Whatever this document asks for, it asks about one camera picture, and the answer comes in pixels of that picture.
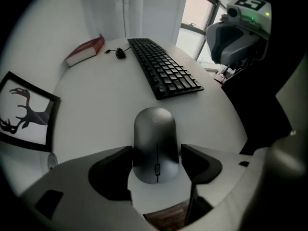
black keyboard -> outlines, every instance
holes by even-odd
[[[204,90],[184,66],[152,40],[132,38],[128,42],[157,100]]]

red book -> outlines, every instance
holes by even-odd
[[[99,37],[85,42],[82,45],[78,46],[76,49],[74,49],[74,51],[65,58],[65,61],[71,67],[92,56],[96,56],[104,43],[105,39],[103,37]]]

black cable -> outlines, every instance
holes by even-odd
[[[123,58],[126,58],[126,55],[125,55],[125,51],[122,50],[121,48],[117,48],[117,50],[106,50],[105,53],[109,53],[111,51],[115,51],[115,54],[116,54],[116,57],[117,59],[123,59]]]

framed picture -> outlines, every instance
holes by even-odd
[[[0,140],[51,152],[60,98],[8,72],[0,83]]]

gray wireless mouse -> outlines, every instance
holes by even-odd
[[[147,108],[135,119],[133,169],[145,183],[170,181],[179,168],[175,120],[163,108]]]

